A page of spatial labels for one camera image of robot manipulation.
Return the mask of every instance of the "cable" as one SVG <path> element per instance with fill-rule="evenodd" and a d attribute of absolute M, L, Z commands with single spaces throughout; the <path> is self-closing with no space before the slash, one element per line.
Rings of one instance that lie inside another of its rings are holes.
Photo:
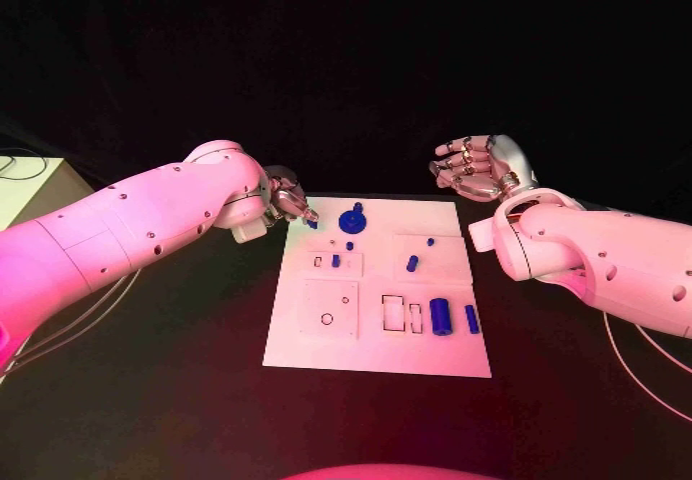
<path fill-rule="evenodd" d="M 122 282 L 125 281 L 126 275 L 115 282 L 115 285 L 110 287 L 108 292 L 105 292 L 103 296 L 97 299 L 96 303 L 89 307 L 89 309 L 76 317 L 76 320 L 69 324 L 64 325 L 56 332 L 53 332 L 46 338 L 40 340 L 34 345 L 31 345 L 23 352 L 21 354 L 17 353 L 14 355 L 14 360 L 20 360 L 21 357 L 25 357 L 28 353 L 36 351 L 38 347 L 41 347 L 47 342 L 51 342 L 67 330 L 70 330 L 82 321 L 83 319 L 90 315 L 93 310 L 99 307 L 99 305 L 105 302 L 108 297 L 112 295 L 115 292 L 115 289 L 122 285 Z"/>
<path fill-rule="evenodd" d="M 40 157 L 40 159 L 43 160 L 43 168 L 40 169 L 40 172 L 38 173 L 34 173 L 33 175 L 30 175 L 28 177 L 5 177 L 4 175 L 0 176 L 1 179 L 4 180 L 30 180 L 31 178 L 36 178 L 47 169 L 47 160 L 46 160 L 46 157 L 43 155 L 38 155 L 33 150 L 28 150 L 27 148 L 21 148 L 21 147 L 7 147 L 7 148 L 0 148 L 0 152 L 1 151 L 7 151 L 7 150 L 20 150 L 21 152 L 28 152 L 33 156 L 36 157 Z M 2 166 L 2 168 L 0 168 L 0 172 L 10 166 L 10 164 L 15 163 L 17 159 L 10 155 L 10 161 L 7 162 L 7 164 Z"/>
<path fill-rule="evenodd" d="M 36 355 L 30 356 L 23 362 L 20 362 L 18 364 L 15 364 L 11 368 L 8 368 L 4 372 L 2 372 L 2 376 L 7 375 L 8 373 L 12 373 L 15 372 L 25 364 L 28 364 L 30 362 L 33 362 L 36 359 L 38 359 L 43 355 L 46 355 L 46 353 L 50 353 L 54 349 L 60 348 L 66 343 L 69 343 L 72 340 L 74 340 L 74 338 L 77 338 L 80 335 L 83 335 L 83 333 L 86 333 L 87 330 L 90 330 L 90 328 L 96 325 L 96 323 L 103 319 L 103 317 L 108 315 L 109 311 L 115 308 L 115 306 L 118 305 L 119 301 L 122 300 L 122 297 L 125 296 L 132 284 L 134 284 L 134 281 L 136 280 L 136 277 L 139 276 L 139 272 L 141 272 L 141 268 L 139 270 L 136 270 L 136 272 L 134 273 L 134 276 L 129 280 L 129 283 L 126 284 L 126 287 L 125 289 L 122 290 L 121 294 L 118 295 L 118 298 L 115 299 L 115 301 L 112 302 L 110 306 L 105 309 L 103 313 L 96 317 L 96 319 L 89 323 L 89 325 L 86 325 L 86 327 L 83 327 L 83 329 L 76 332 L 72 336 L 69 336 L 64 340 L 61 340 L 60 342 L 57 342 L 51 347 L 46 348 L 46 350 L 43 352 L 38 352 Z"/>
<path fill-rule="evenodd" d="M 655 350 L 666 356 L 666 358 L 689 373 L 692 373 L 692 368 L 689 368 L 667 352 L 666 350 L 663 350 L 663 347 L 655 343 L 655 341 L 653 340 L 653 338 L 648 336 L 648 334 L 645 333 L 644 329 L 638 326 L 638 325 L 634 325 L 637 327 L 637 330 L 638 330 L 638 333 L 644 336 L 645 340 L 648 341 L 648 343 L 653 345 L 653 347 L 655 348 Z"/>
<path fill-rule="evenodd" d="M 631 379 L 634 382 L 637 382 L 637 385 L 641 387 L 641 390 L 648 394 L 648 396 L 678 416 L 681 417 L 687 422 L 692 422 L 692 417 L 684 415 L 678 410 L 676 410 L 657 396 L 655 394 L 645 388 L 645 385 L 641 383 L 638 380 L 637 376 L 634 373 L 631 373 L 629 367 L 627 366 L 627 363 L 624 362 L 622 356 L 619 355 L 619 350 L 616 349 L 615 345 L 615 340 L 612 339 L 612 332 L 609 331 L 609 322 L 608 322 L 608 314 L 602 312 L 602 323 L 605 324 L 605 331 L 608 333 L 608 338 L 609 338 L 609 345 L 612 346 L 612 351 L 615 352 L 616 359 L 619 360 L 619 363 L 624 367 L 625 372 L 629 374 Z"/>

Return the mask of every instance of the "screw hole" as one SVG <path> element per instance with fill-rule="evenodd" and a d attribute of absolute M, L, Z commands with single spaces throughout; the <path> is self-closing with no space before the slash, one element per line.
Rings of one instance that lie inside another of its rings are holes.
<path fill-rule="evenodd" d="M 684 298 L 686 294 L 687 294 L 686 288 L 681 285 L 677 285 L 673 288 L 673 300 L 678 302 Z"/>
<path fill-rule="evenodd" d="M 615 275 L 616 275 L 616 267 L 611 265 L 605 273 L 605 280 L 609 282 L 615 278 Z"/>

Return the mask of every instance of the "blue object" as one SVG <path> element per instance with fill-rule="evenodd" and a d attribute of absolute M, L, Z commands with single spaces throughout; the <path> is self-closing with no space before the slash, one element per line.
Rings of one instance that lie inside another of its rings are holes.
<path fill-rule="evenodd" d="M 345 233 L 356 234 L 364 230 L 366 223 L 363 205 L 360 202 L 356 202 L 353 210 L 345 210 L 338 217 L 338 228 Z"/>
<path fill-rule="evenodd" d="M 465 310 L 465 319 L 468 320 L 468 330 L 471 333 L 480 333 L 478 329 L 478 321 L 475 320 L 475 310 L 472 309 L 472 305 L 467 305 L 464 307 Z"/>
<path fill-rule="evenodd" d="M 432 319 L 432 333 L 439 336 L 449 335 L 449 302 L 445 298 L 433 298 L 429 301 L 429 318 Z"/>
<path fill-rule="evenodd" d="M 407 259 L 406 270 L 409 272 L 415 272 L 416 265 L 418 265 L 418 257 L 415 255 L 410 255 L 410 258 Z"/>

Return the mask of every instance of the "robotic arm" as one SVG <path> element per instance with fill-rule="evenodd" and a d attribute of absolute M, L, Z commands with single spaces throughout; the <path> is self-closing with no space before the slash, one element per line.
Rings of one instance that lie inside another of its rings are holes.
<path fill-rule="evenodd" d="M 429 163 L 436 185 L 474 201 L 501 202 L 468 231 L 475 250 L 494 249 L 511 279 L 555 283 L 593 308 L 692 338 L 692 227 L 615 210 L 589 211 L 539 188 L 505 135 L 465 137 L 435 153 L 448 155 Z"/>
<path fill-rule="evenodd" d="M 0 372 L 50 315 L 193 242 L 209 227 L 243 243 L 285 217 L 315 226 L 294 173 L 237 143 L 171 163 L 0 232 Z"/>

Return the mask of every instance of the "black table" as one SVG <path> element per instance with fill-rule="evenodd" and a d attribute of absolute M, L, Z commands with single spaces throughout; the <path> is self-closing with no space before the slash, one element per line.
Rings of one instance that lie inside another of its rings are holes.
<path fill-rule="evenodd" d="M 464 231 L 491 215 L 458 197 L 416 199 L 455 201 Z M 283 239 L 285 225 L 240 246 L 213 229 L 142 271 L 102 324 L 7 377 L 0 478 L 263 479 L 373 462 L 689 478 L 692 424 L 627 377 L 599 313 L 513 282 L 468 240 L 491 379 L 262 367 Z M 692 379 L 612 327 L 634 371 L 692 411 Z"/>

